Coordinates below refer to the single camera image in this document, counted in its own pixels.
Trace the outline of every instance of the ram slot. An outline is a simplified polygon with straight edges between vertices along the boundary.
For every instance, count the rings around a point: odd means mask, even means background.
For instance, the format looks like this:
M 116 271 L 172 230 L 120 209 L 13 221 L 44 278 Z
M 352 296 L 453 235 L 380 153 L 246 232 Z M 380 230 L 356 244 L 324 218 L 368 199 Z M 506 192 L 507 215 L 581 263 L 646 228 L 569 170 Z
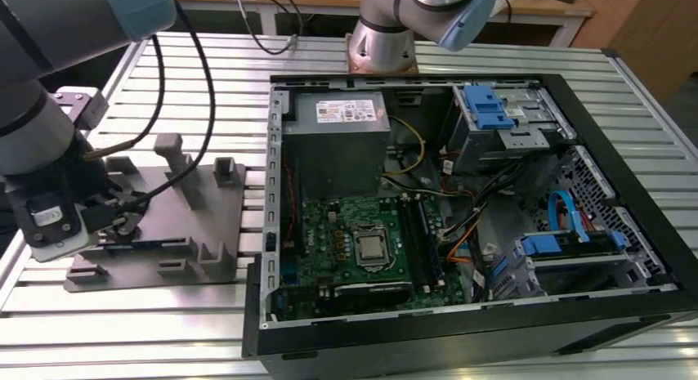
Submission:
M 445 269 L 441 266 L 439 260 L 439 246 L 437 245 L 437 239 L 434 238 L 433 232 L 429 229 L 429 216 L 427 209 L 425 207 L 425 202 L 418 202 L 418 212 L 421 216 L 422 231 L 425 232 L 423 241 L 425 248 L 422 251 L 427 252 L 429 263 L 433 266 L 433 275 L 437 280 L 437 285 L 445 285 Z
M 431 291 L 437 278 L 433 274 L 433 264 L 427 256 L 427 241 L 421 221 L 421 212 L 413 199 L 401 199 L 398 208 L 403 246 L 407 253 L 410 276 L 413 284 L 422 287 L 425 292 Z

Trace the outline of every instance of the green circuit board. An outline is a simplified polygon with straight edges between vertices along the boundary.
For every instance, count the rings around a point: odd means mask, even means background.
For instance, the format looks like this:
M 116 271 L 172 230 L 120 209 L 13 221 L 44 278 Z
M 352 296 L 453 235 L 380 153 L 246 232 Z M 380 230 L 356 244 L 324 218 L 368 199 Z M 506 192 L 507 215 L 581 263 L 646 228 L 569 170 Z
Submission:
M 421 201 L 429 228 L 435 234 L 443 227 L 439 205 L 429 197 Z M 278 313 L 280 320 L 323 315 L 314 298 L 318 288 L 324 286 L 411 282 L 407 245 L 398 213 L 398 198 L 352 198 L 303 203 L 303 248 L 294 259 L 287 258 L 286 261 L 279 298 L 279 306 L 283 308 Z M 384 265 L 370 267 L 360 263 L 358 236 L 374 234 L 384 237 L 390 256 Z M 372 311 L 422 309 L 459 303 L 465 303 L 463 291 L 458 273 L 453 270 L 445 274 L 445 286 L 429 292 L 415 288 L 409 301 L 395 306 L 376 307 Z

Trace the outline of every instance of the yellow wire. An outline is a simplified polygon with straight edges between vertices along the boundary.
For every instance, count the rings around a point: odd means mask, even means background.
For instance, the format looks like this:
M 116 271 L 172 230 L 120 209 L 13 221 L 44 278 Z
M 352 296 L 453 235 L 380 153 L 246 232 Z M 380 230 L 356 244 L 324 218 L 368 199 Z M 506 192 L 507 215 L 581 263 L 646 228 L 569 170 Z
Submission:
M 454 257 L 454 255 L 457 254 L 458 247 L 461 247 L 462 243 L 466 242 L 466 239 L 469 239 L 469 237 L 473 234 L 473 232 L 475 230 L 475 227 L 478 227 L 479 223 L 481 223 L 481 219 L 478 218 L 478 221 L 475 221 L 475 223 L 470 226 L 469 230 L 466 231 L 466 234 L 462 235 L 462 238 L 458 240 L 457 245 L 454 246 L 454 248 L 449 252 L 449 256 L 446 257 L 449 262 L 458 262 L 459 261 L 458 257 Z
M 388 118 L 392 118 L 397 120 L 407 129 L 415 134 L 417 139 L 419 140 L 419 146 L 421 146 L 421 152 L 419 152 L 419 158 L 417 159 L 417 162 L 413 163 L 410 166 L 407 166 L 403 170 L 398 170 L 395 172 L 386 172 L 383 173 L 384 176 L 399 176 L 401 174 L 405 174 L 407 172 L 411 172 L 417 169 L 417 167 L 421 165 L 422 161 L 425 160 L 425 157 L 427 156 L 427 146 L 425 142 L 425 138 L 418 133 L 415 127 L 413 127 L 407 121 L 405 121 L 402 118 L 398 118 L 395 116 L 388 116 Z

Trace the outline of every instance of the power supply label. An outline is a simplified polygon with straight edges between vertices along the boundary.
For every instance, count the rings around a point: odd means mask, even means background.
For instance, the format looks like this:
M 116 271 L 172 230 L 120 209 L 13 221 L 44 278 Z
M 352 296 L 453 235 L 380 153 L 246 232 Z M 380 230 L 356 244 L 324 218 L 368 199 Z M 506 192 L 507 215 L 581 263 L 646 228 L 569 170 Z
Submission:
M 318 123 L 378 121 L 371 100 L 320 101 L 315 107 L 318 110 Z

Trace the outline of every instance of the wooden table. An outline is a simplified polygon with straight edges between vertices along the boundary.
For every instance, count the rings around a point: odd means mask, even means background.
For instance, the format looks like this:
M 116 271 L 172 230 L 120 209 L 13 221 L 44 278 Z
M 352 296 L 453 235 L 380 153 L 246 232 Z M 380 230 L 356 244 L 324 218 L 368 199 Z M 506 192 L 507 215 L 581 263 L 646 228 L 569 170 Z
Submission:
M 239 11 L 236 0 L 180 0 L 188 9 Z M 266 35 L 278 35 L 276 14 L 282 11 L 268 0 L 243 0 L 247 11 L 255 11 L 262 18 Z M 360 0 L 295 0 L 304 14 L 359 15 Z M 557 25 L 558 32 L 551 47 L 569 47 L 575 39 L 583 21 L 595 13 L 587 0 L 567 4 L 558 0 L 515 0 L 513 2 L 511 22 L 529 25 Z M 491 22 L 506 22 L 506 9 L 494 16 Z

